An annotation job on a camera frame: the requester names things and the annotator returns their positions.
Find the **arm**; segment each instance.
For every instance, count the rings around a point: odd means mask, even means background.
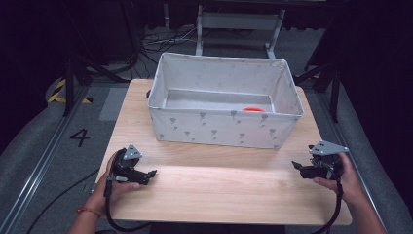
[[[344,172],[341,175],[341,183],[344,190],[343,200],[354,212],[357,233],[386,234],[385,228],[362,190],[361,183],[352,163],[346,154],[340,153],[339,155],[344,167]],[[314,182],[337,192],[336,181],[315,177]]]
[[[94,234],[96,232],[98,214],[104,214],[105,197],[103,196],[104,188],[106,186],[106,177],[109,175],[110,166],[112,165],[114,156],[109,160],[106,166],[106,172],[100,177],[96,184],[94,192],[86,201],[84,208],[93,210],[92,212],[80,212],[76,217],[75,222],[69,230],[69,234]],[[113,182],[112,195],[110,202],[113,203],[123,193],[134,191],[139,188],[139,183],[118,183]]]

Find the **wooden tabletop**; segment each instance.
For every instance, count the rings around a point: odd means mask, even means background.
[[[310,165],[309,144],[321,140],[301,88],[305,115],[281,149],[157,141],[147,106],[152,80],[133,80],[98,177],[117,150],[133,144],[143,157],[135,169],[158,170],[147,186],[123,195],[111,208],[116,219],[324,225],[334,192],[303,179],[291,160]],[[334,224],[352,218],[343,202]]]

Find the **bracelet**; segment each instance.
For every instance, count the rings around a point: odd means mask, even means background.
[[[97,217],[101,217],[101,213],[100,213],[100,212],[95,211],[95,210],[90,209],[90,208],[80,207],[80,208],[76,209],[76,214],[77,214],[77,215],[79,215],[79,214],[82,213],[82,212],[91,212],[91,213],[97,215]]]

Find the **fabric storage box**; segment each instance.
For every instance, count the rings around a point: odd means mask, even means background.
[[[276,58],[163,53],[148,106],[157,140],[256,148],[280,148],[304,114]]]

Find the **yellow and black hazard tape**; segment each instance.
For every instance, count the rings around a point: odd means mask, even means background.
[[[57,83],[51,97],[49,97],[49,102],[62,102],[66,103],[66,98],[65,97],[59,97],[58,93],[60,93],[61,89],[63,86],[66,84],[66,79],[61,78],[61,80]],[[91,104],[94,102],[93,98],[84,98],[82,100],[83,104]]]

